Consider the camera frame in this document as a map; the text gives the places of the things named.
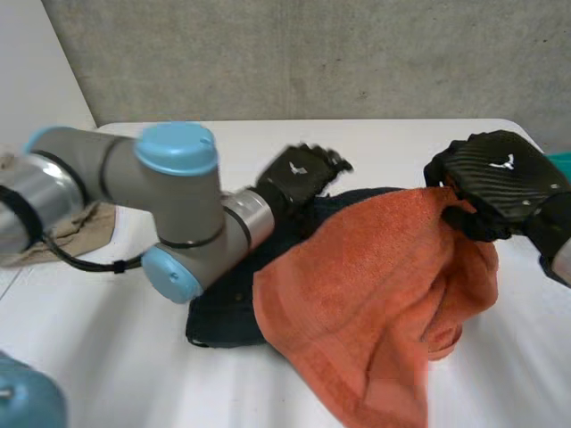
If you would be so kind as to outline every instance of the blue joint cap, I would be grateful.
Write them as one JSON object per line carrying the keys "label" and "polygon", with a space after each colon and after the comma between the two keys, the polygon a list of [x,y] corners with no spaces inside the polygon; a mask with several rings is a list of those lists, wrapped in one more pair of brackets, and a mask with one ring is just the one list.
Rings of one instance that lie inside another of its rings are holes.
{"label": "blue joint cap", "polygon": [[170,176],[202,176],[218,167],[214,135],[196,122],[146,129],[135,143],[135,155],[146,167]]}
{"label": "blue joint cap", "polygon": [[141,264],[153,287],[175,303],[186,303],[203,293],[194,275],[165,250],[151,247]]}
{"label": "blue joint cap", "polygon": [[0,391],[0,428],[67,426],[66,402],[57,384],[5,354],[0,356]]}
{"label": "blue joint cap", "polygon": [[32,135],[32,137],[28,140],[27,143],[24,144],[24,147],[22,148],[22,152],[24,154],[29,154],[32,153],[32,150],[34,150],[34,145],[36,145],[37,140],[39,140],[39,138],[45,134],[47,131],[52,131],[54,129],[65,129],[68,127],[47,127],[47,128],[41,128],[38,131],[36,131],[36,133],[34,133]]}

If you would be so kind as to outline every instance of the wall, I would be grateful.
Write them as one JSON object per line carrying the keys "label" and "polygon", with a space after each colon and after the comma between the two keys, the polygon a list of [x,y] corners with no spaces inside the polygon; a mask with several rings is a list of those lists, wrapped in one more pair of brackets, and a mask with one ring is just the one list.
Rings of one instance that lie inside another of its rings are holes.
{"label": "wall", "polygon": [[99,124],[504,118],[571,145],[568,0],[44,0]]}
{"label": "wall", "polygon": [[0,2],[0,150],[51,125],[95,123],[39,0]]}

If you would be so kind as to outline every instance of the black cable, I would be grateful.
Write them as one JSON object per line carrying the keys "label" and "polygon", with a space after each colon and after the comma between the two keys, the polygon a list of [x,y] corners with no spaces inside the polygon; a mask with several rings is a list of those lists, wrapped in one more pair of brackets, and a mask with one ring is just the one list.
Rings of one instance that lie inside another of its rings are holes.
{"label": "black cable", "polygon": [[132,259],[117,260],[111,264],[94,263],[91,261],[81,260],[73,257],[68,252],[62,250],[55,241],[47,234],[42,235],[42,242],[46,247],[61,261],[64,261],[73,268],[83,270],[84,272],[114,272],[115,274],[122,274],[126,270],[141,267],[141,257],[139,254]]}

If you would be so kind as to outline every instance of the gray concrete wall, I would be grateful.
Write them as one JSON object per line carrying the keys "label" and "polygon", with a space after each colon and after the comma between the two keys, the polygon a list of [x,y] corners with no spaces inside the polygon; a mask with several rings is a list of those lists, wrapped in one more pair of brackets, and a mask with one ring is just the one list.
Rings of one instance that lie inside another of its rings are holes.
{"label": "gray concrete wall", "polygon": [[571,149],[569,0],[43,0],[98,124],[512,119]]}

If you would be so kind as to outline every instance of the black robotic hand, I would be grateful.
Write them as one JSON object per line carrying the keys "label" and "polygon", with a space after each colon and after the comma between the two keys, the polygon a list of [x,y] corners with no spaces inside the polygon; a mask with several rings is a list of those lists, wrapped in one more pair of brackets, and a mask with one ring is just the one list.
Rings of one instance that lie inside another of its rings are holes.
{"label": "black robotic hand", "polygon": [[352,170],[333,150],[307,144],[288,146],[261,173],[253,190],[268,202],[277,218],[294,217],[339,173]]}
{"label": "black robotic hand", "polygon": [[546,274],[571,238],[571,185],[527,140],[508,131],[454,141],[425,167],[426,185],[451,186],[476,209],[447,209],[444,219],[475,241],[525,235],[542,254]]}

